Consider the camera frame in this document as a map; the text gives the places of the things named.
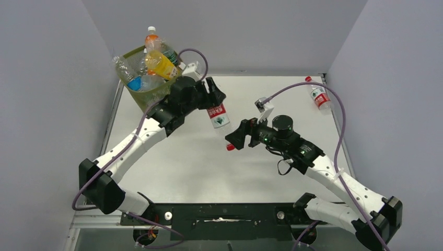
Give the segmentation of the red label bottle red cap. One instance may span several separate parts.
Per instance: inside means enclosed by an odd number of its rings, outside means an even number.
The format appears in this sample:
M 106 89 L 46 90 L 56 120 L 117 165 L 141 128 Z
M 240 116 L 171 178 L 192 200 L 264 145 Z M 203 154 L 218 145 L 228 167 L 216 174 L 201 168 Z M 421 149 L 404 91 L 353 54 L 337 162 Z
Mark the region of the red label bottle red cap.
M 224 104 L 211 107 L 206 111 L 211 120 L 212 126 L 215 130 L 217 137 L 221 141 L 223 141 L 226 150 L 227 151 L 234 150 L 235 147 L 225 139 L 225 136 L 232 133 L 233 128 Z

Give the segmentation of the yellow juice bottle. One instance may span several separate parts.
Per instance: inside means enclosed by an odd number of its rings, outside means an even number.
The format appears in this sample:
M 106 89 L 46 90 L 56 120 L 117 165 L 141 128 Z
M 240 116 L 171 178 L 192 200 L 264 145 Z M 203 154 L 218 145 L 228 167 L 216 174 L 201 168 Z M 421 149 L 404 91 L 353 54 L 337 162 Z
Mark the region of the yellow juice bottle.
M 179 75 L 178 68 L 158 50 L 146 53 L 145 64 L 150 71 L 168 81 Z

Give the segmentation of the large clear plastic bottle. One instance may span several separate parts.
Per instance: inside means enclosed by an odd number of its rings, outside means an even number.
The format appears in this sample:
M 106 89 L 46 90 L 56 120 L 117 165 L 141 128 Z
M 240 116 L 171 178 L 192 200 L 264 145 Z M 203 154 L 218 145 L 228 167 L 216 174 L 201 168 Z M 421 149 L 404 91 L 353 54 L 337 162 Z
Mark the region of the large clear plastic bottle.
M 141 77 L 141 87 L 139 91 L 147 92 L 165 83 L 165 80 L 158 75 L 143 75 Z

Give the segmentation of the orange label tea bottle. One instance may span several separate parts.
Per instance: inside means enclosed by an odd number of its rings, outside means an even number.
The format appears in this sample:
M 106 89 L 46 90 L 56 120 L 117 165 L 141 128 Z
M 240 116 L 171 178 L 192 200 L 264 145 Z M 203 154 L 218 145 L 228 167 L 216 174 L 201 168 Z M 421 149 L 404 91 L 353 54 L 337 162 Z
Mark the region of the orange label tea bottle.
M 150 52 L 152 50 L 157 50 L 162 52 L 163 40 L 157 35 L 156 28 L 154 26 L 149 26 L 147 30 L 148 35 L 145 38 L 145 51 Z

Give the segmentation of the blue label water bottle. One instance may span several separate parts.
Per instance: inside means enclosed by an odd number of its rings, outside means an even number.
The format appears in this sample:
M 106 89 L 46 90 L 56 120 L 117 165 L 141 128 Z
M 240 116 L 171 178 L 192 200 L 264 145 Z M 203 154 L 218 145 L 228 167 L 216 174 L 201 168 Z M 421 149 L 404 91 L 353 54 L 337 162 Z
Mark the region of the blue label water bottle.
M 112 62 L 118 77 L 130 90 L 135 92 L 147 91 L 147 84 L 143 76 L 147 75 L 148 69 L 142 60 L 138 62 L 136 69 L 133 69 L 129 62 L 120 56 L 114 56 Z

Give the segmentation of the dark green label bottle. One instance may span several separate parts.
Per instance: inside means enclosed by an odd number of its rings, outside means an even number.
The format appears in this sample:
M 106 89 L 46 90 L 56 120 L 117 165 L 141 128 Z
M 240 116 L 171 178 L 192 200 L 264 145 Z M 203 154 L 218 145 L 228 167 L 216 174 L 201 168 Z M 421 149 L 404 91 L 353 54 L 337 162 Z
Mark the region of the dark green label bottle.
M 169 46 L 167 43 L 162 42 L 160 45 L 162 54 L 174 65 L 179 65 L 179 60 L 177 58 L 177 54 L 175 50 Z

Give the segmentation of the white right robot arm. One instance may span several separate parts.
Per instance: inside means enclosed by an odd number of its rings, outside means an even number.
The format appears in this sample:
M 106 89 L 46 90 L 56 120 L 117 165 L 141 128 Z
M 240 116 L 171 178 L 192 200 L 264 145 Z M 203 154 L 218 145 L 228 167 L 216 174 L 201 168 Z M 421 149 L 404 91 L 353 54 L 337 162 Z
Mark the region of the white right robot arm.
M 294 131 L 291 117 L 279 115 L 268 126 L 267 118 L 274 107 L 263 101 L 261 98 L 255 103 L 260 117 L 242 120 L 225 139 L 240 150 L 250 136 L 249 147 L 263 144 L 280 153 L 291 168 L 325 186 L 343 202 L 336 204 L 305 193 L 294 204 L 298 222 L 329 223 L 353 233 L 369 250 L 387 250 L 402 224 L 402 202 L 370 190 L 339 168 L 322 149 Z

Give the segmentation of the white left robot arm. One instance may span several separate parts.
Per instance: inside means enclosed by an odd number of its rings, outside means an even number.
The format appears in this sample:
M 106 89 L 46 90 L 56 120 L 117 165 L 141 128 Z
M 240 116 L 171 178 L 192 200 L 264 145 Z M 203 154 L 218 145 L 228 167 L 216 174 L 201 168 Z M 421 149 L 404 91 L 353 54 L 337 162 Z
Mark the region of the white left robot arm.
M 152 201 L 140 192 L 119 186 L 126 172 L 155 144 L 184 124 L 195 110 L 220 106 L 226 95 L 211 77 L 195 80 L 190 75 L 173 80 L 169 94 L 144 112 L 136 129 L 112 150 L 79 165 L 79 193 L 104 214 L 114 211 L 143 215 Z

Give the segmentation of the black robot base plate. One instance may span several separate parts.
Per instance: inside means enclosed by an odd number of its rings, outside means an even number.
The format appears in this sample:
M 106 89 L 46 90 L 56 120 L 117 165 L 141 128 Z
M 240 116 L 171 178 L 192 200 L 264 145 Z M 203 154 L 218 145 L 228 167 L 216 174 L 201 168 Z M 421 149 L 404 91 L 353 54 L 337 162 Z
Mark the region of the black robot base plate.
M 143 218 L 171 227 L 186 241 L 290 241 L 291 226 L 312 223 L 292 202 L 158 203 Z

